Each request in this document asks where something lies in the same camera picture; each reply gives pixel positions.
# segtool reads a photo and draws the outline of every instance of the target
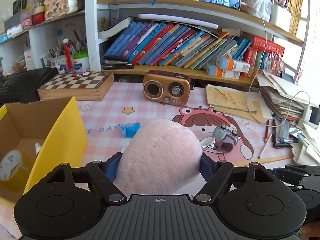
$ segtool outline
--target radio knob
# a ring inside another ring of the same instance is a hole
[[[165,98],[163,99],[163,102],[166,103],[166,104],[169,103],[169,102],[170,102],[170,98],[165,97]]]
[[[171,90],[171,93],[174,95],[178,95],[180,93],[181,89],[178,86],[174,86]]]

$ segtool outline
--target purple book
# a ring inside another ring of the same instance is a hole
[[[155,25],[156,23],[155,22],[150,22],[140,33],[139,35],[133,40],[130,42],[130,44],[128,45],[128,47],[124,50],[124,52],[122,52],[122,54],[120,55],[121,57],[128,57],[133,51],[134,49],[136,48],[137,46],[137,42],[141,39],[141,37],[143,35],[146,34],[146,32],[153,26]]]

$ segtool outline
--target chessboard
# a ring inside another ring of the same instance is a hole
[[[40,99],[76,97],[76,100],[101,101],[114,83],[113,73],[92,73],[86,76],[59,74],[39,87]]]

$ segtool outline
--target green lid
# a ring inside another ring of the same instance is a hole
[[[85,50],[85,51],[80,51],[80,52],[77,52],[75,54],[72,54],[72,58],[73,59],[80,59],[80,58],[84,58],[84,57],[88,57],[88,51]]]

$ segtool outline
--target red pen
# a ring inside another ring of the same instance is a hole
[[[68,69],[73,69],[72,67],[72,62],[71,62],[71,57],[70,57],[70,52],[69,52],[69,47],[68,47],[68,43],[69,40],[67,38],[65,38],[63,40],[63,46],[64,46],[64,50],[65,50],[65,54],[66,54],[66,59],[67,59],[67,66]]]

